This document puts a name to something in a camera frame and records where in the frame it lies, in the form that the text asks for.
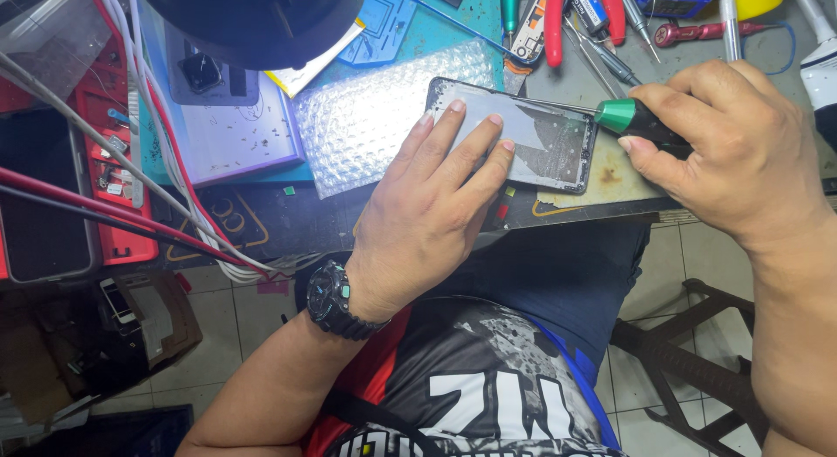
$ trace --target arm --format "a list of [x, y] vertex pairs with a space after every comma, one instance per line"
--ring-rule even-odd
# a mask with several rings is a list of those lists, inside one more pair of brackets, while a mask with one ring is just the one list
[[624, 137], [633, 166], [751, 261], [752, 385], [771, 422], [764, 454], [837, 454], [837, 216], [805, 116], [745, 61], [692, 66], [631, 95], [695, 150], [681, 161]]
[[[465, 112], [454, 101], [435, 125], [429, 114], [422, 117], [372, 193], [346, 266], [349, 311], [358, 318], [392, 318], [468, 257], [506, 180], [514, 143], [498, 143], [463, 184], [502, 125], [500, 116], [489, 116], [448, 154]], [[324, 333], [300, 313], [238, 368], [177, 456], [301, 455], [299, 440], [362, 346]]]

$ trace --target person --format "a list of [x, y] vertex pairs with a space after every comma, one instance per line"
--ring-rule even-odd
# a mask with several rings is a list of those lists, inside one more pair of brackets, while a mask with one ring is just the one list
[[[677, 160], [623, 137], [634, 168], [751, 261], [764, 455], [837, 454], [837, 216], [808, 117], [745, 61], [708, 61], [630, 95], [694, 148]], [[227, 381], [178, 455], [624, 455], [592, 386], [646, 227], [552, 228], [569, 230], [560, 242], [544, 230], [541, 246], [507, 242], [449, 279], [486, 300], [416, 300], [469, 257], [514, 154], [513, 142], [497, 142], [469, 177], [502, 120], [489, 116], [448, 154], [465, 112], [454, 102], [437, 123], [415, 124], [361, 216], [345, 273], [331, 268], [350, 285], [349, 313], [380, 331], [352, 341], [299, 314]], [[611, 241], [619, 246], [604, 248]], [[601, 273], [573, 252], [590, 246]], [[557, 264], [527, 273], [535, 264], [517, 263], [529, 255]]]

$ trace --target jersey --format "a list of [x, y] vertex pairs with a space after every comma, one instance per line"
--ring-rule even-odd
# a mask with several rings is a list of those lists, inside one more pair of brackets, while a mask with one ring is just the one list
[[[566, 358], [529, 319], [486, 300], [423, 300], [372, 336], [335, 387], [434, 439], [445, 455], [618, 456]], [[380, 424], [319, 416], [306, 456], [413, 457], [421, 449]]]

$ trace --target tile floor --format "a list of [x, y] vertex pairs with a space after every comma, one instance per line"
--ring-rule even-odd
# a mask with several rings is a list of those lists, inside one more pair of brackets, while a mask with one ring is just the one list
[[[752, 300], [752, 272], [747, 256], [727, 235], [703, 223], [654, 226], [636, 287], [625, 299], [620, 317], [650, 328], [700, 301], [680, 285], [698, 278], [718, 289]], [[286, 318], [296, 313], [293, 285], [289, 293], [259, 293], [254, 285], [233, 287], [215, 267], [183, 271], [193, 286], [189, 300], [204, 333], [204, 342], [181, 363], [120, 396], [101, 403], [94, 413], [114, 413], [192, 403], [199, 417], [212, 398], [245, 360]], [[735, 311], [701, 324], [675, 341], [688, 351], [733, 367], [738, 354], [751, 356], [752, 339]], [[671, 382], [686, 418], [693, 426], [722, 416], [728, 409], [682, 382]], [[632, 457], [683, 455], [710, 457], [692, 441], [651, 421], [644, 407], [661, 401], [639, 363], [610, 347], [599, 373], [596, 393], [622, 447]], [[747, 457], [760, 455], [746, 427], [723, 440]]]

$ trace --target hand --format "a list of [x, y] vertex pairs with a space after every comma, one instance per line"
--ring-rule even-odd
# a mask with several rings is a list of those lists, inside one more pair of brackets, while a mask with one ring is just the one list
[[650, 141], [622, 137], [633, 167], [750, 254], [834, 216], [802, 110], [745, 61], [708, 61], [630, 95], [695, 150], [676, 160]]
[[346, 264], [349, 310], [358, 318], [392, 318], [470, 254], [488, 207], [507, 178], [514, 143], [498, 142], [463, 184], [497, 140], [503, 122], [500, 115], [490, 115], [448, 154], [465, 115], [460, 100], [450, 104], [435, 127], [432, 116], [425, 114], [372, 193]]

